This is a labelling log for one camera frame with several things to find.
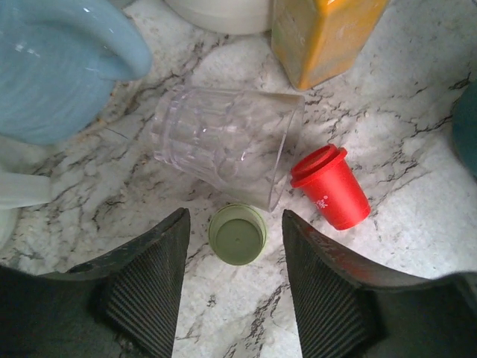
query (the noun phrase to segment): white object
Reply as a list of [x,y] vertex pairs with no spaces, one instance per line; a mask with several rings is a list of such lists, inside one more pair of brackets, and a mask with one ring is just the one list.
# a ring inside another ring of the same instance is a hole
[[270,30],[273,0],[165,0],[188,22],[223,34]]
[[51,201],[50,178],[7,173],[0,166],[0,248],[11,236],[18,208]]

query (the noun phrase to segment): marble countertop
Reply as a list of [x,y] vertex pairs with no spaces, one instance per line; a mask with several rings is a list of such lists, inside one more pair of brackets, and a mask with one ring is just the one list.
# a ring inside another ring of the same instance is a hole
[[130,86],[135,95],[121,118],[110,110],[57,147],[25,146],[30,171],[51,177],[54,200],[22,211],[0,263],[33,274],[65,271],[188,207],[192,235],[173,357],[208,358],[301,357],[282,246],[285,208],[401,271],[477,270],[477,182],[453,150],[450,114],[477,74],[473,0],[391,2],[354,67],[303,93],[301,155],[327,142],[344,146],[373,212],[338,232],[289,187],[278,208],[264,213],[265,251],[243,267],[222,263],[207,243],[207,221],[226,198],[157,162],[147,123],[158,99],[185,82],[293,93],[269,35],[203,31],[160,0],[140,0],[126,12],[154,52],[154,70]]

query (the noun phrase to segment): teal object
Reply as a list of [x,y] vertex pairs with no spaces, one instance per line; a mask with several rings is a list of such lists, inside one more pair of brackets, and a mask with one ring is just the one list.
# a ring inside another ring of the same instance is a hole
[[152,54],[107,0],[0,0],[0,134],[52,144],[85,128]]
[[467,87],[453,115],[455,147],[462,162],[477,176],[477,82]]

